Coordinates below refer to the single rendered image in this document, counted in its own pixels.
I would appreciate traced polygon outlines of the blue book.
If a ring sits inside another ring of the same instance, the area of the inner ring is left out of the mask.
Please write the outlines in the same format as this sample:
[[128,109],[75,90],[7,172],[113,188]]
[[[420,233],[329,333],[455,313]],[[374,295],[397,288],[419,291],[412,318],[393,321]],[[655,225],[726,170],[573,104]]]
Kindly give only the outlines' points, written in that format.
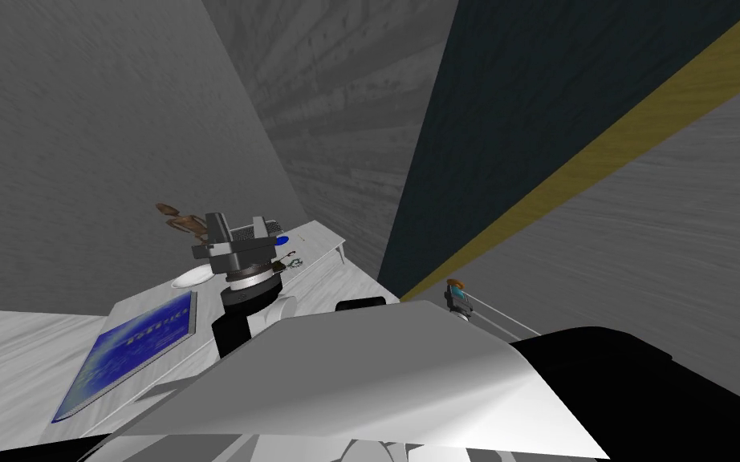
[[197,292],[189,291],[100,334],[51,422],[70,418],[192,336],[196,311]]

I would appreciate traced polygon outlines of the white table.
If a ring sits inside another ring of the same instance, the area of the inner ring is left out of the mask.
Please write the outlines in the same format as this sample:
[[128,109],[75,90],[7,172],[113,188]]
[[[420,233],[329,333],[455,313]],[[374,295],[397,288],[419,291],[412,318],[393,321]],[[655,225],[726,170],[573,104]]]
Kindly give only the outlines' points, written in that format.
[[119,386],[55,422],[97,337],[181,291],[197,265],[192,240],[162,224],[18,239],[0,254],[0,451],[110,432],[218,358],[211,323],[222,315],[223,276],[196,287],[195,333]]

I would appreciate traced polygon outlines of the white plate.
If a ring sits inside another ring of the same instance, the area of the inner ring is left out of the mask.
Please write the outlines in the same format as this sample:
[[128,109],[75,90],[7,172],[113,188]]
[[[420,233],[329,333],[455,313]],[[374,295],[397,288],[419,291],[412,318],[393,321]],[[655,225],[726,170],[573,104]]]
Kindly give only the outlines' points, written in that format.
[[213,276],[214,273],[211,264],[200,265],[174,278],[171,282],[171,287],[174,289],[183,289],[198,286],[207,282]]

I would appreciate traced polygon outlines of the small teal orange-topped object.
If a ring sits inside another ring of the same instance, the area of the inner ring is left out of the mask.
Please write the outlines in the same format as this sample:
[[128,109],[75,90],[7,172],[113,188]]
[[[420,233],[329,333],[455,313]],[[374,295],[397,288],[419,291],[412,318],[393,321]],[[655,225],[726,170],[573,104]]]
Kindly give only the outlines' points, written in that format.
[[464,292],[465,285],[461,280],[446,279],[445,298],[451,313],[466,321],[470,320],[474,312],[472,302]]

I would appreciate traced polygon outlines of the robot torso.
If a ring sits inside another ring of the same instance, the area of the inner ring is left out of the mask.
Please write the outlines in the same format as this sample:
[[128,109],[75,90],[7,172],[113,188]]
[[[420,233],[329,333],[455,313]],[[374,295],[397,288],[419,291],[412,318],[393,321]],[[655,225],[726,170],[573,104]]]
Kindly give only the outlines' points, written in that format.
[[607,456],[508,342],[427,301],[280,320],[78,462],[127,462],[169,436],[211,462],[211,435]]

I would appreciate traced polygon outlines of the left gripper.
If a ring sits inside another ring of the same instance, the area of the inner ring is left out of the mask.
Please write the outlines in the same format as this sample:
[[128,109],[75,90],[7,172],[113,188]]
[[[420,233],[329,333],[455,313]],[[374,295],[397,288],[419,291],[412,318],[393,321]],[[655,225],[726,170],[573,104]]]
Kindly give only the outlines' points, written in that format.
[[214,274],[228,274],[246,270],[251,266],[262,266],[276,257],[276,238],[280,225],[275,220],[255,217],[251,234],[255,239],[233,241],[224,213],[206,213],[206,245],[191,247],[193,257],[207,259]]

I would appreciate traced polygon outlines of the brown twisted object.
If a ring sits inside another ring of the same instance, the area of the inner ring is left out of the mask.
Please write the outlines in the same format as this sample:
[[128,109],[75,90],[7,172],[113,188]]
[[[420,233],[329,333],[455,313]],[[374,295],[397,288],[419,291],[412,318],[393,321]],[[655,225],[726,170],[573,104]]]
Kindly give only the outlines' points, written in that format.
[[196,215],[182,216],[177,209],[164,203],[156,203],[155,206],[163,215],[169,217],[167,225],[184,233],[191,233],[202,245],[207,243],[208,230],[203,218]]

